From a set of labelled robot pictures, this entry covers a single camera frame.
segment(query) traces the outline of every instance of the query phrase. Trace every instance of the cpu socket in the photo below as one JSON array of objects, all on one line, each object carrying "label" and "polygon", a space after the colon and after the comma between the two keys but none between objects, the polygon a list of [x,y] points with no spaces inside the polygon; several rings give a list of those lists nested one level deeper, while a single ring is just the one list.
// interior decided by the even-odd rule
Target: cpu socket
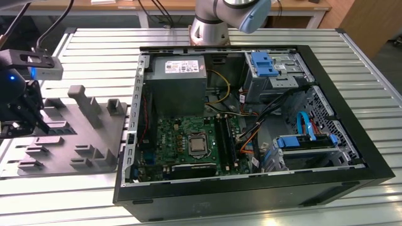
[{"label": "cpu socket", "polygon": [[189,134],[189,155],[201,159],[209,153],[207,135],[203,132]]}]

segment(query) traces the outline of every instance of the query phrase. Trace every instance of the ram slot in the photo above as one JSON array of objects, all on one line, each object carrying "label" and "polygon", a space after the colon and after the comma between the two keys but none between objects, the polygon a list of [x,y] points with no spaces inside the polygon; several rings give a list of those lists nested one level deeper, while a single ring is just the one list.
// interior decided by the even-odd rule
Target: ram slot
[{"label": "ram slot", "polygon": [[234,137],[233,137],[233,128],[231,128],[231,124],[230,124],[230,118],[227,117],[227,115],[225,116],[225,119],[222,120],[223,124],[225,124],[225,141],[226,141],[226,151],[227,151],[227,155],[230,156],[230,164],[231,167],[237,167],[238,164],[235,164],[235,162],[238,162],[238,158],[237,158],[237,150],[235,150],[235,145],[234,145]]},{"label": "ram slot", "polygon": [[229,164],[229,156],[227,156],[227,146],[226,146],[226,137],[223,135],[225,132],[225,123],[223,119],[215,117],[215,140],[218,144],[218,153],[219,153],[219,161],[221,161],[221,168],[223,171],[230,170]]}]

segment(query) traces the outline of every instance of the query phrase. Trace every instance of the open computer tower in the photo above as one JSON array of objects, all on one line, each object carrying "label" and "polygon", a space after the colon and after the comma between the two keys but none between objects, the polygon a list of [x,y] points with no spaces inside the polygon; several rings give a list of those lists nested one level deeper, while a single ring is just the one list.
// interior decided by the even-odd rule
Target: open computer tower
[{"label": "open computer tower", "polygon": [[114,197],[139,221],[322,205],[394,177],[309,46],[141,50]]}]

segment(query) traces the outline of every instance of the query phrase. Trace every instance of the motherboard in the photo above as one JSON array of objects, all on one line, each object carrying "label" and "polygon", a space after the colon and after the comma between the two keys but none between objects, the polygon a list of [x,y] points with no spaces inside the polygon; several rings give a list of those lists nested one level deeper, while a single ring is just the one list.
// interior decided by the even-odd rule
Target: motherboard
[{"label": "motherboard", "polygon": [[[173,179],[174,170],[191,177],[211,177],[211,172],[214,176],[250,173],[247,159],[235,153],[234,140],[241,133],[237,116],[159,119],[157,151],[143,157],[146,181]],[[233,142],[226,143],[222,136]]]}]

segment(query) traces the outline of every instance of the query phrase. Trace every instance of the slotted metal surface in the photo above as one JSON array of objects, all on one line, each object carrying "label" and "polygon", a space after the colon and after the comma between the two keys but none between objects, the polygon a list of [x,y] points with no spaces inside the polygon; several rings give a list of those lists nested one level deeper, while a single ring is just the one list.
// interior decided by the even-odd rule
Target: slotted metal surface
[{"label": "slotted metal surface", "polygon": [[[310,45],[346,101],[394,170],[396,178],[364,188],[324,207],[275,210],[158,225],[400,225],[402,224],[402,108],[401,96],[368,61],[349,37],[334,30],[259,30],[251,35],[230,30],[231,44]],[[56,55],[64,80],[47,81],[43,97],[62,97],[70,85],[84,85],[88,96],[105,103],[131,103],[141,46],[189,45],[186,29],[78,29],[66,34]],[[115,173],[14,178],[23,146],[31,138],[2,145],[0,225],[101,225],[138,223],[123,207],[113,205]]]}]

